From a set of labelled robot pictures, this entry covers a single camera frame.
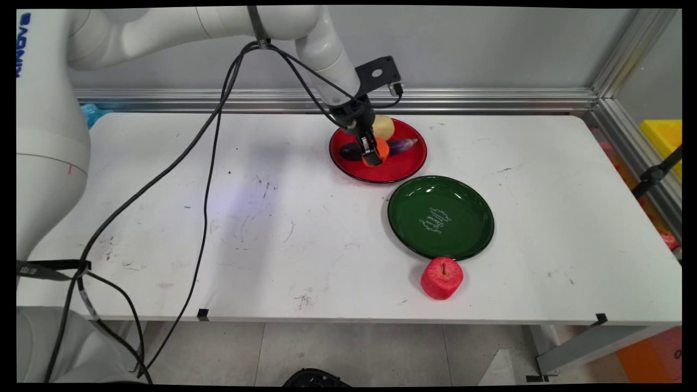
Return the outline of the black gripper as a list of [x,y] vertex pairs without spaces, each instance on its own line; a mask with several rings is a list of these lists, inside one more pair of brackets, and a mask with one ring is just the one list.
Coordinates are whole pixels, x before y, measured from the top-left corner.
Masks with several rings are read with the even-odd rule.
[[349,100],[342,105],[329,105],[329,113],[344,132],[359,137],[357,142],[364,166],[380,166],[384,163],[384,140],[381,132],[373,129],[376,118],[374,109],[367,96],[359,96],[357,99],[359,103]]

